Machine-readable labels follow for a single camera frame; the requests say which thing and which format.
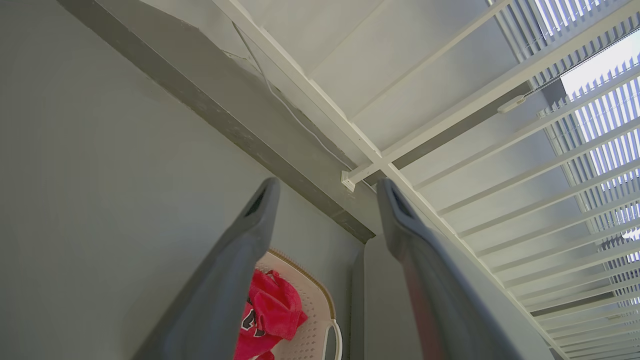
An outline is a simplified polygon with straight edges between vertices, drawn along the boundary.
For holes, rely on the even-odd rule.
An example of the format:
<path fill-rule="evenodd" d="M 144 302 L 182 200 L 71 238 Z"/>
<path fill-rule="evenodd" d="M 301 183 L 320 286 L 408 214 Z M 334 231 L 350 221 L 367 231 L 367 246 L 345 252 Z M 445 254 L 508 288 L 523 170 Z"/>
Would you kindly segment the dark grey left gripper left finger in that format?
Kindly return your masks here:
<path fill-rule="evenodd" d="M 281 194 L 266 178 L 204 257 L 135 360 L 231 360 L 255 266 L 270 248 Z"/>

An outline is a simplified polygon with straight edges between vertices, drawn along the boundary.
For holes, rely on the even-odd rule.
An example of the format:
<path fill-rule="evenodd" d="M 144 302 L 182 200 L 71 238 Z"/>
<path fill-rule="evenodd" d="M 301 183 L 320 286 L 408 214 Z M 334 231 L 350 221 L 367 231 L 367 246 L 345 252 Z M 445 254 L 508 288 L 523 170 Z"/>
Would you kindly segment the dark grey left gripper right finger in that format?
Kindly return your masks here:
<path fill-rule="evenodd" d="M 423 219 L 390 178 L 377 183 L 384 240 L 402 268 L 425 360 L 553 360 L 530 316 Z"/>

